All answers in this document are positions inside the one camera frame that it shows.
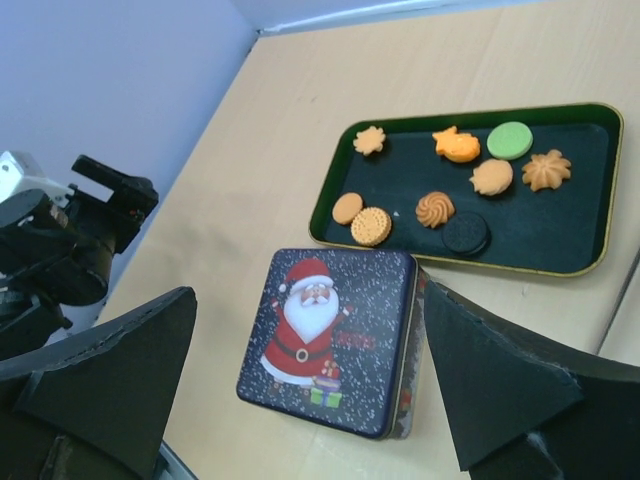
santa hat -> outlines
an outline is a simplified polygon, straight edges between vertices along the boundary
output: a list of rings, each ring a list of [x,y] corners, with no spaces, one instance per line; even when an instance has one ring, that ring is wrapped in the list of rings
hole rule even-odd
[[[329,268],[317,258],[305,258],[291,267],[284,283],[280,285],[278,290],[284,293],[287,289],[287,283],[291,282],[293,285],[291,285],[289,295],[307,288],[309,285],[319,283],[326,287],[333,287],[333,280],[329,277]]]

white beard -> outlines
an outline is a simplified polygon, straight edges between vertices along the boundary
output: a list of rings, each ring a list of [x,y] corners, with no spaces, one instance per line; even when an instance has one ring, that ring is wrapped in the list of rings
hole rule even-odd
[[[329,300],[326,303],[303,306],[301,297],[302,291],[289,296],[284,304],[284,316],[302,341],[309,343],[333,323],[338,315],[340,301],[333,288],[329,289]]]

orange cookie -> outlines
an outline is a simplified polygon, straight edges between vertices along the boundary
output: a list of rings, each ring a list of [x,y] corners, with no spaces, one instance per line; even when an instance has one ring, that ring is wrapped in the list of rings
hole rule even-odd
[[[490,159],[473,169],[473,190],[481,195],[498,195],[513,181],[513,168],[505,160]]]
[[[369,127],[362,132],[356,133],[353,146],[356,147],[356,152],[360,152],[367,157],[373,152],[381,152],[386,138],[387,136],[382,128]]]
[[[364,202],[357,193],[345,193],[333,206],[333,219],[340,225],[349,225],[360,213]]]
[[[480,141],[470,133],[458,133],[458,127],[450,127],[432,134],[436,141],[436,153],[454,163],[467,163],[480,155]]]
[[[449,221],[456,212],[446,193],[431,192],[422,197],[416,206],[416,218],[425,227],[436,228]]]
[[[351,236],[360,245],[374,247],[386,240],[391,232],[391,217],[377,207],[362,210],[351,223]]]
[[[562,157],[560,150],[550,150],[546,155],[531,155],[531,161],[522,167],[522,181],[531,184],[537,192],[543,188],[556,189],[563,180],[571,178],[571,162]]]

red coat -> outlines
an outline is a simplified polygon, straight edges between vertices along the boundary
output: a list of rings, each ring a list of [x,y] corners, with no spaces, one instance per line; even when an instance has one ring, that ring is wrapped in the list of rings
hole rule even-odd
[[[288,375],[297,377],[323,375],[322,369],[327,368],[328,365],[325,362],[333,362],[333,352],[331,350],[333,329],[353,309],[351,307],[343,309],[324,332],[311,342],[304,343],[289,325],[278,303],[274,301],[272,306],[278,315],[278,326],[264,352],[266,359],[275,368]]]

dark green tray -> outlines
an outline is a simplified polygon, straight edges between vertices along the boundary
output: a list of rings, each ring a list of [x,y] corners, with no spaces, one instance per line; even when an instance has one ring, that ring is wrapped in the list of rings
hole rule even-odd
[[[512,120],[529,125],[533,147],[511,162],[514,179],[505,193],[480,196],[469,182],[472,170],[491,158],[486,149],[491,130]],[[382,127],[387,138],[382,152],[365,158],[352,142],[370,125]],[[452,125],[479,138],[478,159],[454,164],[436,155],[431,134]],[[357,192],[367,206],[381,207],[392,216],[391,234],[376,248],[435,261],[580,275],[595,267],[606,252],[622,131],[620,112],[593,103],[360,122],[340,138],[309,233],[323,245],[362,248],[349,228],[331,217],[343,193]],[[571,160],[571,179],[558,190],[534,193],[522,183],[522,166],[531,154],[552,148]],[[491,241],[484,250],[472,257],[454,254],[444,247],[441,228],[418,223],[416,204],[433,190],[447,193],[457,212],[477,212],[485,218]]]

